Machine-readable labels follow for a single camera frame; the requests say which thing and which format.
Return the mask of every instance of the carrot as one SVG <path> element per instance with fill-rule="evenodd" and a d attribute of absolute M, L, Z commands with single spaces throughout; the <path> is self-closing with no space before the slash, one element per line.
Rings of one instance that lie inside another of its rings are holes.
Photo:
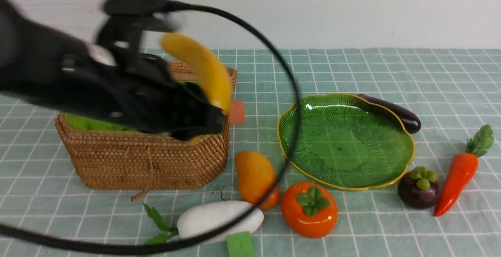
<path fill-rule="evenodd" d="M 465 186 L 475 175 L 479 157 L 485 155 L 493 143 L 492 128 L 486 124 L 476 132 L 473 139 L 467 140 L 466 151 L 454 156 L 442 194 L 435 206 L 435 217 L 442 216 L 456 203 Z"/>

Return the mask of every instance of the eggplant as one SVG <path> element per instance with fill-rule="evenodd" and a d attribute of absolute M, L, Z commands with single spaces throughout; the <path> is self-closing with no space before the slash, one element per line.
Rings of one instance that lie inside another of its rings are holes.
<path fill-rule="evenodd" d="M 407 172 L 398 182 L 397 192 L 404 204 L 424 210 L 437 204 L 440 184 L 435 172 L 419 166 Z"/>
<path fill-rule="evenodd" d="M 419 132 L 419 130 L 421 130 L 421 121 L 419 120 L 418 116 L 408 109 L 405 109 L 391 102 L 364 95 L 363 93 L 357 93 L 356 96 L 393 111 L 393 113 L 396 114 L 400 121 L 402 121 L 402 123 L 404 124 L 406 131 L 408 131 L 410 134 L 415 134 Z"/>

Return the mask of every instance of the woven basket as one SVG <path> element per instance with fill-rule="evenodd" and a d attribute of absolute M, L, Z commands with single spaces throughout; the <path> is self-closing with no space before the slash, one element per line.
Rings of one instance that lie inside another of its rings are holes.
<path fill-rule="evenodd" d="M 196 81 L 192 68 L 170 61 L 168 70 L 179 81 Z M 236 70 L 228 68 L 232 90 Z M 202 136 L 189 144 L 166 135 L 140 132 L 81 131 L 61 113 L 56 118 L 61 137 L 77 174 L 86 186 L 100 190 L 197 189 L 226 168 L 229 151 L 228 118 L 222 134 Z"/>

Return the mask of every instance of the yellow banana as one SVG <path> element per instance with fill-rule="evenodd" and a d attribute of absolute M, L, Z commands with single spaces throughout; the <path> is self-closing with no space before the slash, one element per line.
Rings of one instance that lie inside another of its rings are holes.
<path fill-rule="evenodd" d="M 209 103 L 227 115 L 231 105 L 231 79 L 221 61 L 197 41 L 175 32 L 161 38 L 163 50 L 191 66 Z"/>

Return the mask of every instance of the leaf-shaped plate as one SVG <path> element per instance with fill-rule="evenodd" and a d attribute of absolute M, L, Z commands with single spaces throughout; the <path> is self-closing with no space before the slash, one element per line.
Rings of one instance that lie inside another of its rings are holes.
<path fill-rule="evenodd" d="M 302 129 L 293 166 L 314 181 L 347 191 L 397 182 L 415 155 L 415 143 L 389 109 L 348 93 L 301 100 Z M 277 125 L 284 156 L 290 148 L 296 104 Z"/>

